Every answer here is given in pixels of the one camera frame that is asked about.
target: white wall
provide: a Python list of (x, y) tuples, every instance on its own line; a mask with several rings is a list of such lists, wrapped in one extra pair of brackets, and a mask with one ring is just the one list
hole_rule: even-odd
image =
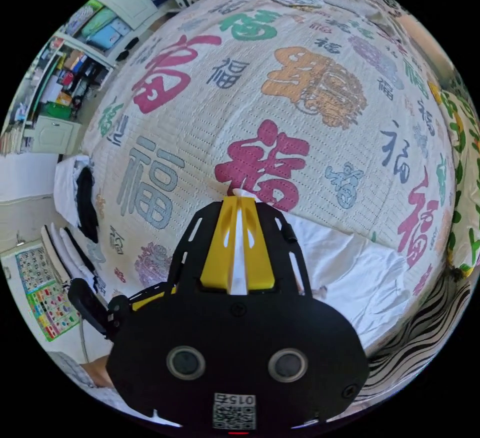
[(54, 192), (58, 154), (24, 153), (0, 157), (0, 202)]
[(0, 203), (0, 253), (15, 248), (17, 233), (25, 243), (40, 238), (43, 225), (67, 225), (55, 210), (53, 196)]

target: cabinet door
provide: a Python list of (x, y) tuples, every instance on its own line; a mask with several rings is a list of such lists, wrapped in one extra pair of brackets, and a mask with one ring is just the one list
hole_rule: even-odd
[(152, 0), (99, 0), (125, 21), (132, 29), (137, 29), (150, 16), (157, 12)]
[(73, 125), (68, 121), (39, 117), (35, 126), (32, 153), (65, 154)]

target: screw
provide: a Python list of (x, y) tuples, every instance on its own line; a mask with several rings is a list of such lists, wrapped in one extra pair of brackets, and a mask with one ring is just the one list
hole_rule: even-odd
[(356, 384), (351, 384), (341, 392), (341, 395), (343, 398), (349, 399), (357, 392), (358, 388)]
[(230, 313), (237, 318), (243, 316), (246, 312), (247, 307), (243, 303), (235, 303), (230, 308)]

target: black garment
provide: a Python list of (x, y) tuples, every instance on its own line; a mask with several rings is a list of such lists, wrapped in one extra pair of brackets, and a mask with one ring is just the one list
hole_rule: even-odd
[(94, 180), (89, 167), (82, 169), (80, 176), (76, 181), (78, 189), (76, 192), (76, 207), (78, 209), (78, 218), (80, 226), (78, 229), (93, 243), (99, 242), (97, 226), (99, 221), (97, 213), (92, 204), (92, 188)]
[(83, 250), (80, 248), (79, 244), (75, 241), (75, 238), (73, 237), (72, 233), (70, 233), (70, 230), (68, 228), (64, 228), (64, 230), (67, 233), (68, 237), (70, 238), (70, 241), (73, 247), (76, 249), (77, 253), (80, 255), (80, 258), (83, 261), (84, 265), (87, 267), (90, 273), (95, 274), (96, 272), (95, 272), (95, 267), (93, 263), (88, 259), (88, 257), (85, 255)]

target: cable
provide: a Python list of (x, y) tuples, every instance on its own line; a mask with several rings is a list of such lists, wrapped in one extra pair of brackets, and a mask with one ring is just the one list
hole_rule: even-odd
[(79, 326), (80, 326), (80, 342), (81, 342), (81, 349), (83, 351), (83, 356), (84, 356), (86, 362), (90, 363), (89, 356), (87, 354), (87, 347), (85, 345), (84, 319), (83, 319), (82, 316), (80, 317)]

